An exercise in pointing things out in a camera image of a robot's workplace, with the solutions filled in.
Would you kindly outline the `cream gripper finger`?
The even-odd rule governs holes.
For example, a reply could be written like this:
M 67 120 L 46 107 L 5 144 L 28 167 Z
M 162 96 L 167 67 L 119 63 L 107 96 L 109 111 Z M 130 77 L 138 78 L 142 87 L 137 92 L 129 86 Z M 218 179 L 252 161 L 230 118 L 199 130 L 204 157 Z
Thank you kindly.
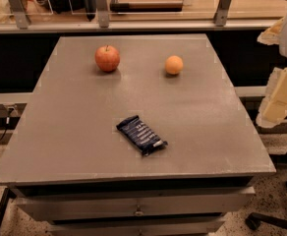
M 273 128 L 287 117 L 287 67 L 274 68 L 265 89 L 265 97 L 258 109 L 257 124 Z
M 273 26 L 267 28 L 258 36 L 258 42 L 265 45 L 279 44 L 279 35 L 282 30 L 284 19 L 281 18 Z

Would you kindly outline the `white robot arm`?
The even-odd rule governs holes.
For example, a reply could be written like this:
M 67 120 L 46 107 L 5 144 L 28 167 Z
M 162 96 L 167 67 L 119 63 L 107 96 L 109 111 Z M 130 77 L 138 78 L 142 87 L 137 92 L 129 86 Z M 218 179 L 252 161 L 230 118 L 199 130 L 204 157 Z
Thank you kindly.
M 279 53 L 287 58 L 287 14 L 258 36 L 258 42 L 279 46 Z M 258 109 L 257 124 L 273 128 L 287 117 L 287 67 L 274 68 L 268 78 L 265 96 Z

